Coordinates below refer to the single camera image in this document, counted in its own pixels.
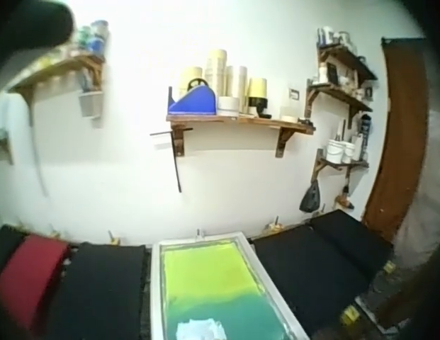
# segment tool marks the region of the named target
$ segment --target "door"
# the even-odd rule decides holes
[[[363,223],[392,241],[412,203],[427,142],[428,92],[422,49],[385,40],[388,122],[379,172]]]

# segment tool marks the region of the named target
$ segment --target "black bag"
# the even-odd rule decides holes
[[[302,202],[300,203],[300,210],[305,213],[312,213],[319,209],[320,207],[320,190],[319,183],[315,179],[306,194],[303,196]]]

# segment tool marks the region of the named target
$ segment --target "wooden door frame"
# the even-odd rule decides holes
[[[423,44],[427,43],[427,39],[426,38],[390,38],[390,39],[388,39],[388,38],[382,37],[381,38],[381,44],[380,44],[382,46],[382,50],[385,47],[385,45],[388,43],[389,40],[398,41],[398,42],[401,42],[401,43],[423,43]],[[387,65],[386,61],[385,61],[385,67],[388,70],[388,65]],[[387,88],[388,88],[388,92],[387,92],[387,100],[388,100],[388,102],[387,102],[388,103],[387,104],[387,115],[388,115],[388,117],[391,114],[391,98],[390,98],[390,95],[389,95],[389,87],[390,87],[390,82],[388,81],[388,77],[387,77]],[[377,172],[374,184],[373,184],[373,188],[371,189],[371,193],[369,194],[368,201],[366,202],[365,209],[364,209],[363,213],[361,214],[361,222],[364,223],[364,224],[366,224],[366,218],[365,218],[366,217],[366,213],[370,210],[369,205],[374,201],[374,196],[378,192],[379,186],[381,186],[383,184],[382,183],[382,176],[381,176],[381,169],[382,169],[383,160],[385,158],[385,155],[386,155],[386,152],[387,152],[387,149],[388,149],[388,133],[389,133],[389,129],[390,129],[390,120],[387,119],[387,125],[386,125],[386,128],[385,128],[385,137],[384,137],[384,140],[383,140],[382,156],[381,156],[380,161],[379,161],[378,172]]]

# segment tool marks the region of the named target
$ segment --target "white bucket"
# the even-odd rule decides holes
[[[341,164],[344,154],[344,144],[336,140],[329,140],[327,145],[327,157],[325,159],[335,164]]]
[[[342,142],[344,145],[344,154],[342,155],[342,162],[349,164],[354,156],[355,145],[349,142]]]

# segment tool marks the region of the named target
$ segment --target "white frame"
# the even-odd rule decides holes
[[[246,237],[241,232],[190,239],[172,239],[161,241],[153,245],[152,265],[150,272],[150,324],[152,340],[166,340],[163,328],[163,306],[160,289],[160,247],[219,241],[221,239],[235,239],[238,242],[242,255],[244,256],[245,260],[248,261],[249,266],[253,268],[254,274],[264,285],[267,294],[275,302],[281,313],[281,316],[285,319],[286,324],[290,327],[290,330],[295,334],[296,339],[309,340],[309,336],[306,334],[300,322],[286,304],[286,301],[284,301],[273,281],[270,279],[270,276],[266,272],[264,266],[262,266],[262,263],[249,245]]]

